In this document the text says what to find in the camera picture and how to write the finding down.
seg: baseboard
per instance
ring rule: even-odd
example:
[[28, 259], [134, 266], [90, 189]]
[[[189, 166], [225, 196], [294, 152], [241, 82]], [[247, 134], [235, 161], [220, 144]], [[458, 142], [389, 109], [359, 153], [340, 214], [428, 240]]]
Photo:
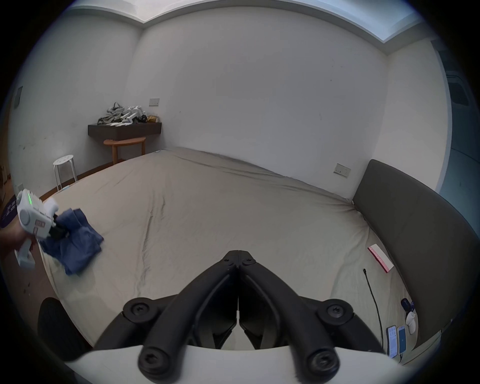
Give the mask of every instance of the baseboard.
[[[119, 159], [118, 162], [121, 163], [122, 161], [125, 161], [124, 159]], [[93, 175], [94, 173], [97, 173], [99, 171], [102, 171], [104, 169], [107, 169], [108, 167], [111, 167], [113, 165], [113, 162], [110, 162], [110, 163], [106, 163], [106, 164], [103, 164], [101, 166], [98, 166], [96, 168], [93, 168], [87, 172], [84, 172], [84, 173], [81, 173], [80, 175], [77, 175], [77, 179], [78, 180], [81, 180], [87, 176], [90, 176], [90, 175]], [[72, 185], [73, 183], [75, 182], [75, 179], [74, 178], [71, 178], [71, 179], [68, 179], [67, 181], [63, 181], [62, 182], [62, 187], [66, 187], [67, 185]], [[57, 192], [57, 187], [55, 188], [52, 188], [50, 191], [48, 191], [47, 193], [43, 194], [40, 196], [40, 200], [41, 201], [45, 201], [46, 199], [48, 199], [50, 196], [52, 196], [54, 193]]]

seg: beige bed sheet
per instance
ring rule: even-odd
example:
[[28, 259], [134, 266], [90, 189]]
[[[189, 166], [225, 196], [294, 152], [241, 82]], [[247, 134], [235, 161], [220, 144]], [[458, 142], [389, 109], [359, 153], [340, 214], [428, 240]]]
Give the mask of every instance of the beige bed sheet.
[[[135, 297], [179, 293], [230, 250], [242, 249], [297, 294], [339, 298], [381, 340], [363, 268], [384, 327], [405, 324], [410, 296], [367, 250], [380, 240], [352, 204], [298, 180], [223, 156], [185, 148], [137, 157], [55, 194], [60, 210], [81, 208], [104, 238], [102, 252], [79, 275], [66, 276], [42, 253], [66, 312], [94, 344]], [[225, 347], [244, 349], [239, 326]], [[408, 351], [417, 334], [407, 331]]]

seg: electrical socket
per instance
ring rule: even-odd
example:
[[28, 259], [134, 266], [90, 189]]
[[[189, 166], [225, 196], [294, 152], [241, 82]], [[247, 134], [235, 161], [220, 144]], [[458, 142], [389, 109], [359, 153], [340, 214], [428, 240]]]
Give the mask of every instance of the electrical socket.
[[350, 174], [350, 171], [351, 171], [350, 168], [347, 168], [341, 164], [337, 164], [333, 173], [336, 173], [340, 176], [343, 176], [344, 178], [347, 178], [348, 175]]

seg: dark gray headboard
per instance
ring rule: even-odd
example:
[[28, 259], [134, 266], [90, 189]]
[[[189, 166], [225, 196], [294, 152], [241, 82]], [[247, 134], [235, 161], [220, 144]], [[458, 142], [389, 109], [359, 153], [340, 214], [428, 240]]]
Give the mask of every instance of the dark gray headboard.
[[415, 302], [418, 346], [465, 305], [480, 271], [480, 240], [443, 197], [377, 160], [370, 160], [353, 201]]

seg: rug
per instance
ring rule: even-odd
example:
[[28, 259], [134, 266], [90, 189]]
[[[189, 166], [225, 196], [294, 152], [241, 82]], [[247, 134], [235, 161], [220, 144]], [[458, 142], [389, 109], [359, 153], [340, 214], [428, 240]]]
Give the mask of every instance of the rug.
[[1, 213], [0, 228], [9, 225], [15, 216], [17, 216], [17, 198], [13, 195]]

